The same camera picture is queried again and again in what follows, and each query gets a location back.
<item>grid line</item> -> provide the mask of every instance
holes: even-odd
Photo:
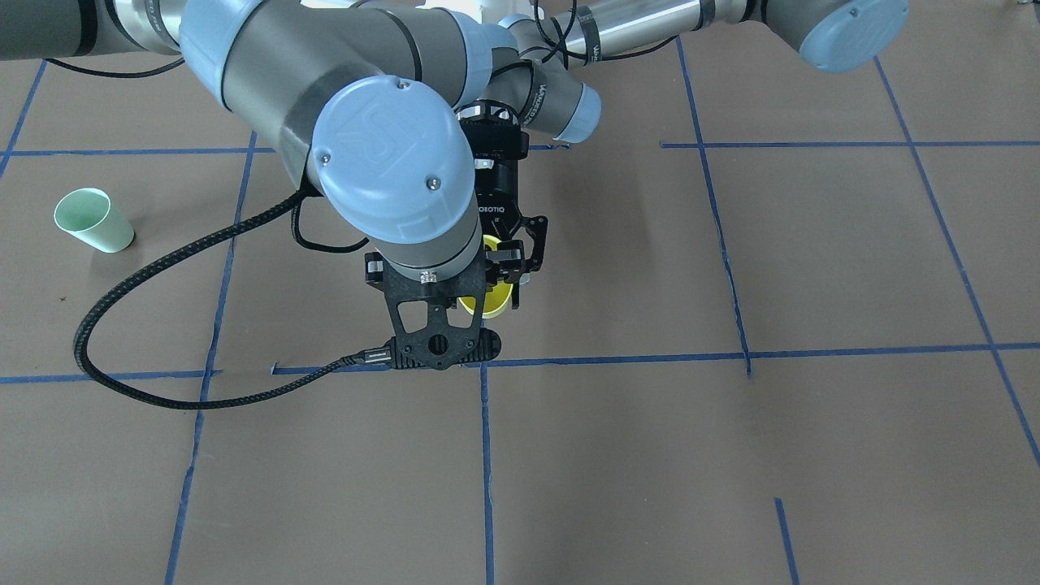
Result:
[[[900,107],[899,101],[895,99],[895,92],[892,90],[892,85],[888,81],[888,76],[885,74],[885,68],[882,67],[881,59],[879,57],[874,57],[874,65],[878,70],[878,75],[881,77],[882,84],[885,86],[885,92],[888,94],[888,99],[891,101],[895,118],[899,120],[900,127],[903,129],[903,135],[906,136],[906,146],[909,147],[910,153],[913,155],[914,163],[917,166],[917,172],[920,174],[921,182],[925,183],[925,190],[928,193],[928,199],[932,204],[932,210],[935,212],[935,219],[939,222],[939,228],[942,230],[942,236],[945,238],[946,247],[950,248],[950,253],[954,258],[954,262],[957,264],[957,271],[961,275],[961,281],[964,284],[964,289],[968,295],[968,299],[971,301],[971,307],[974,309],[976,317],[979,320],[979,326],[982,328],[983,334],[986,336],[986,342],[989,344],[989,350],[993,355],[993,361],[996,363],[996,370],[1000,374],[1000,380],[1004,382],[1004,387],[1008,392],[1008,398],[1011,400],[1012,407],[1015,410],[1015,415],[1018,417],[1018,424],[1021,426],[1022,432],[1025,434],[1025,441],[1029,443],[1030,450],[1033,452],[1033,459],[1037,466],[1040,466],[1040,448],[1037,446],[1036,437],[1033,435],[1033,429],[1030,427],[1030,422],[1025,417],[1025,412],[1022,410],[1022,405],[1018,400],[1018,393],[1015,391],[1015,387],[1011,383],[1011,377],[1008,376],[1008,370],[1005,367],[1004,359],[1000,357],[1000,350],[993,339],[993,333],[990,331],[989,324],[986,322],[986,316],[983,314],[982,305],[979,303],[979,298],[974,294],[974,287],[971,286],[971,280],[968,278],[967,268],[965,268],[964,261],[961,259],[960,252],[957,251],[957,246],[954,244],[954,236],[950,231],[950,226],[946,224],[946,219],[942,213],[942,209],[939,207],[939,200],[935,196],[935,189],[932,186],[932,181],[929,179],[928,172],[925,170],[925,163],[920,158],[920,153],[917,151],[917,145],[913,142],[913,137],[910,134],[910,128],[907,126],[906,119],[903,116],[903,109]]]
[[[495,585],[494,500],[491,495],[491,412],[489,409],[488,364],[480,364],[480,446],[484,454],[484,565],[487,584]]]
[[[708,190],[708,203],[711,205],[711,215],[719,232],[719,248],[722,251],[722,263],[729,280],[729,291],[733,299],[733,314],[736,319],[736,331],[740,338],[740,350],[744,352],[745,368],[751,376],[751,352],[748,348],[748,335],[744,329],[744,316],[740,314],[740,300],[736,295],[736,281],[733,279],[733,266],[729,261],[729,251],[726,248],[726,234],[722,229],[722,217],[719,213],[719,202],[716,200],[714,182],[711,180],[711,168],[708,166],[708,153],[704,148],[704,134],[701,132],[701,119],[697,113],[697,100],[694,97],[694,85],[690,80],[690,69],[686,67],[686,52],[682,47],[682,39],[675,39],[675,48],[679,52],[679,68],[682,69],[682,79],[686,85],[686,98],[690,100],[690,115],[693,118],[694,133],[697,135],[697,150],[701,155],[701,168],[704,171],[704,182]]]
[[[774,498],[777,508],[777,520],[780,523],[780,536],[783,538],[783,550],[787,557],[787,571],[790,573],[790,585],[799,585],[798,563],[795,561],[795,548],[790,543],[790,530],[787,528],[787,512],[783,508],[783,500]]]
[[[249,154],[244,147],[235,148],[138,148],[110,150],[16,150],[11,156],[144,156],[144,155],[184,155],[184,154]],[[257,148],[255,153],[275,152],[272,148]]]
[[[0,179],[7,172],[7,163],[10,161],[11,153],[15,152],[15,145],[18,144],[18,137],[22,134],[22,128],[25,127],[25,120],[29,117],[29,108],[32,107],[32,100],[36,97],[36,91],[40,90],[40,82],[44,79],[45,71],[47,71],[47,61],[42,60],[40,61],[40,69],[36,70],[36,77],[32,80],[32,85],[29,87],[29,94],[25,97],[22,111],[18,116],[15,131],[11,132],[10,139],[7,141],[7,148],[3,151],[3,157],[0,158]]]
[[[253,171],[253,154],[257,146],[257,134],[250,135],[250,146],[245,154],[245,164],[242,170],[242,181],[238,188],[238,202],[235,205],[235,224],[242,221],[242,206],[245,204],[245,194],[249,190],[250,175]],[[216,314],[213,317],[213,337],[210,341],[209,352],[206,355],[206,371],[203,373],[202,385],[199,391],[199,401],[206,402],[209,399],[209,385],[216,373],[216,350],[220,342],[220,330],[224,325],[224,308],[228,301],[228,289],[231,285],[231,270],[235,262],[235,240],[231,238],[228,246],[228,253],[224,261],[224,275],[220,280],[220,292],[217,297]],[[188,502],[191,497],[191,484],[194,480],[196,463],[199,459],[199,446],[202,442],[202,430],[206,417],[203,411],[196,411],[194,435],[191,444],[191,462],[184,473],[184,483],[181,486],[181,498],[177,508],[177,523],[174,525],[174,537],[170,544],[170,560],[166,563],[165,585],[173,585],[177,571],[177,560],[181,550],[181,539],[184,535],[184,524],[187,520]]]
[[[669,149],[770,149],[770,148],[906,148],[907,145],[929,148],[1022,148],[1040,147],[1040,141],[958,141],[958,142],[914,142],[914,141],[811,141],[777,143],[660,143],[660,148]]]
[[[997,344],[996,348],[1002,352],[1040,351],[1040,341],[1019,342],[1019,344]],[[773,352],[751,352],[752,359],[792,359],[792,358],[824,358],[824,357],[868,357],[868,356],[891,356],[891,355],[929,355],[929,354],[951,354],[951,353],[979,353],[989,352],[990,346],[985,344],[964,345],[964,346],[910,346],[896,348],[843,348],[833,350],[787,350]],[[605,357],[547,357],[530,359],[505,359],[487,362],[485,365],[494,367],[540,367],[545,365],[597,365],[597,364],[625,364],[625,363],[669,363],[669,362],[694,362],[694,361],[732,361],[744,359],[744,354],[739,352],[730,353],[704,353],[704,354],[661,354],[661,355],[631,355],[631,356],[605,356]],[[466,367],[478,367],[477,365],[466,365]],[[270,371],[271,376],[306,376],[317,372],[317,366],[298,367],[275,367]],[[213,376],[222,373],[214,370]],[[357,365],[344,367],[337,374],[361,374],[366,372],[392,372],[385,365]],[[171,372],[134,372],[115,374],[118,380],[158,380],[162,378],[202,378],[202,370],[185,370]],[[44,376],[5,376],[0,377],[0,385],[16,384],[43,384],[61,382],[86,382],[89,378],[82,374],[57,374]]]

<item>silver arm segment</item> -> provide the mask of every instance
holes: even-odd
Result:
[[[907,0],[599,0],[578,7],[566,46],[591,65],[716,21],[758,21],[816,69],[842,73],[887,47],[908,11]],[[571,11],[552,20],[555,42]]]
[[[294,181],[313,182],[419,280],[458,274],[480,249],[473,156],[453,109],[494,100],[520,125],[578,143],[598,125],[601,102],[568,62],[591,65],[713,21],[757,20],[816,68],[846,71],[894,37],[907,0],[598,0],[546,19],[548,43],[529,17],[482,25],[445,9],[343,6],[0,0],[0,59],[182,52],[217,101],[275,145]],[[572,16],[564,44],[583,59],[547,47]]]

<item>blue painter's tape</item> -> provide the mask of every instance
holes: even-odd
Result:
[[[748,334],[744,329],[744,315],[740,312],[740,299],[736,294],[736,280],[733,278],[733,266],[729,261],[729,250],[726,247],[726,234],[722,229],[722,215],[719,212],[719,202],[716,200],[714,182],[711,180],[711,168],[708,166],[708,153],[704,148],[704,134],[701,132],[701,121],[697,115],[697,100],[694,98],[694,85],[690,80],[690,69],[686,67],[686,53],[682,47],[682,39],[676,37],[676,49],[679,51],[679,67],[682,70],[682,79],[686,84],[686,98],[690,100],[690,115],[693,117],[694,133],[697,135],[698,150],[701,154],[701,169],[704,171],[704,182],[708,189],[708,203],[711,205],[711,215],[714,220],[716,231],[719,232],[719,248],[722,251],[722,263],[726,270],[726,278],[729,280],[730,296],[733,299],[733,315],[736,319],[736,333],[740,339],[740,350],[744,352],[745,370],[748,377],[752,375],[751,350],[748,346]]]
[[[488,364],[480,364],[480,421],[484,452],[484,565],[487,585],[495,585],[494,500],[491,497],[491,413],[489,409]]]
[[[790,531],[787,529],[787,513],[783,509],[783,500],[773,499],[777,508],[777,519],[780,522],[780,535],[783,537],[783,550],[787,556],[787,571],[790,574],[790,585],[799,585],[798,563],[795,561],[795,548],[790,543]]]
[[[249,154],[245,155],[245,166],[242,169],[242,181],[238,187],[238,202],[235,205],[235,223],[241,222],[242,207],[245,204],[245,194],[249,192],[250,176],[253,174],[253,154],[257,146],[257,134],[250,136]],[[231,285],[231,269],[235,261],[235,238],[231,239],[228,254],[224,261],[224,275],[220,279],[220,292],[217,297],[216,314],[213,316],[213,337],[206,354],[206,371],[203,373],[202,387],[199,390],[199,401],[209,400],[209,385],[216,375],[216,348],[220,342],[220,331],[224,327],[224,308],[228,302],[228,289]],[[180,557],[181,540],[184,537],[184,524],[187,520],[188,502],[191,497],[191,484],[194,481],[196,463],[199,460],[199,444],[202,442],[202,428],[206,418],[203,411],[196,412],[194,438],[191,446],[191,462],[184,473],[184,483],[181,485],[181,499],[177,507],[177,523],[174,525],[174,538],[170,544],[170,559],[166,561],[165,585],[174,585],[177,573],[177,561]]]
[[[708,150],[711,149],[755,149],[755,148],[892,148],[900,147],[906,148],[910,144],[918,147],[936,147],[936,148],[965,148],[965,147],[980,147],[980,148],[1020,148],[1020,147],[1040,147],[1040,141],[959,141],[959,142],[920,142],[920,143],[907,143],[893,142],[893,141],[881,141],[881,142],[806,142],[806,143],[704,143],[699,145],[697,143],[666,143],[661,142],[660,148],[662,149],[699,149],[702,146]]]
[[[29,86],[29,94],[25,98],[25,103],[22,104],[22,111],[18,115],[18,122],[15,124],[15,131],[10,134],[10,139],[7,141],[7,148],[4,150],[4,157],[0,159],[0,177],[7,171],[7,163],[10,162],[10,154],[15,151],[15,145],[18,144],[18,137],[22,135],[22,128],[25,127],[25,120],[29,117],[29,108],[32,107],[32,100],[36,97],[36,91],[40,90],[40,82],[44,79],[44,72],[47,70],[47,61],[40,61],[40,69],[36,70],[36,77],[32,80],[32,85]]]
[[[1022,433],[1025,435],[1025,441],[1029,443],[1030,450],[1033,452],[1033,459],[1036,461],[1037,466],[1040,466],[1040,446],[1037,444],[1036,437],[1033,434],[1033,428],[1030,426],[1030,422],[1025,416],[1024,410],[1022,410],[1021,403],[1018,400],[1018,393],[1015,391],[1015,386],[1011,383],[1011,378],[1008,376],[1008,371],[1004,365],[1004,358],[1000,357],[1000,351],[993,339],[993,333],[989,328],[989,324],[986,322],[986,316],[982,312],[982,305],[979,303],[979,298],[976,296],[974,287],[971,286],[971,280],[968,278],[967,268],[964,265],[964,261],[961,259],[961,254],[957,251],[957,246],[954,244],[954,236],[950,231],[950,226],[946,224],[946,218],[943,215],[942,209],[939,207],[939,200],[935,196],[935,189],[932,187],[932,180],[929,179],[928,172],[925,170],[925,162],[921,160],[920,153],[917,152],[917,147],[914,145],[913,137],[910,135],[910,128],[907,126],[906,119],[903,117],[903,109],[900,107],[899,101],[895,99],[895,92],[892,90],[892,85],[888,81],[888,75],[885,74],[885,69],[881,66],[881,59],[875,57],[874,63],[877,67],[878,75],[881,77],[881,82],[885,86],[885,92],[888,94],[888,99],[892,104],[892,109],[895,111],[895,118],[900,122],[903,134],[906,136],[907,143],[910,146],[910,153],[913,155],[914,163],[917,166],[917,172],[920,174],[920,180],[925,184],[925,190],[928,193],[928,199],[932,204],[932,210],[935,212],[935,219],[939,223],[939,228],[942,230],[942,236],[946,240],[946,247],[950,249],[950,254],[954,257],[954,264],[957,266],[957,272],[961,275],[961,282],[964,284],[964,289],[968,295],[968,299],[971,301],[971,307],[974,309],[976,317],[979,320],[979,326],[982,328],[982,332],[986,336],[986,341],[989,344],[990,352],[993,355],[993,361],[996,363],[996,368],[1000,374],[1000,380],[1004,382],[1005,390],[1008,392],[1008,398],[1011,400],[1011,405],[1015,410],[1015,415],[1018,417],[1018,424],[1022,429]]]
[[[202,370],[185,370],[179,372],[127,372],[123,374],[112,374],[116,380],[184,380],[202,378],[205,372]],[[59,382],[87,382],[89,376],[85,374],[57,374],[52,376],[0,376],[0,384],[53,384]]]

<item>floor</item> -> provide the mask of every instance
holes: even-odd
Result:
[[[546,269],[490,324],[501,359],[205,416],[84,381],[72,335],[284,198],[277,155],[183,68],[0,63],[0,583],[1040,582],[1040,22],[911,7],[842,76],[753,24],[578,73],[605,118],[535,138]],[[54,227],[87,185],[128,250]],[[353,241],[324,205],[309,234]],[[386,340],[361,256],[288,231],[142,287],[100,365],[227,398]]]

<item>black braided cable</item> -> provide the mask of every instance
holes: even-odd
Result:
[[[161,406],[162,408],[172,408],[175,410],[213,410],[217,408],[244,406],[278,398],[306,386],[322,376],[332,374],[340,367],[358,363],[358,360],[362,359],[362,353],[341,357],[313,374],[309,374],[298,380],[294,380],[284,386],[279,386],[278,388],[267,390],[265,392],[212,402],[186,402],[150,395],[146,391],[134,388],[133,386],[124,384],[94,365],[94,362],[90,361],[90,357],[87,354],[87,346],[90,342],[90,334],[94,333],[94,329],[98,326],[101,317],[103,317],[105,313],[108,312],[113,305],[115,305],[115,303],[126,297],[131,290],[137,288],[162,272],[179,264],[180,262],[183,262],[191,256],[194,256],[196,254],[199,254],[223,241],[227,241],[236,235],[243,234],[248,231],[268,224],[285,213],[288,213],[300,201],[303,201],[307,197],[311,196],[310,189],[312,188],[313,187],[308,185],[307,187],[293,194],[292,197],[258,215],[254,215],[253,218],[250,218],[241,223],[224,228],[217,232],[197,239],[179,250],[171,252],[170,254],[166,254],[165,256],[132,274],[123,282],[116,284],[111,290],[102,297],[97,304],[94,305],[94,308],[92,308],[88,313],[86,313],[86,316],[83,317],[83,322],[79,325],[79,329],[76,331],[76,337],[73,342],[73,354],[75,355],[76,364],[79,365],[79,368],[99,384],[134,400],[139,400],[154,406]]]
[[[352,244],[350,246],[327,246],[324,244],[318,244],[316,241],[311,241],[304,237],[303,232],[300,231],[300,214],[304,209],[304,201],[301,199],[296,203],[295,207],[292,208],[292,213],[289,214],[289,226],[292,230],[292,239],[296,241],[300,246],[313,250],[315,252],[326,252],[327,254],[350,254],[361,250],[365,246],[368,246],[368,238],[362,237],[357,244]]]

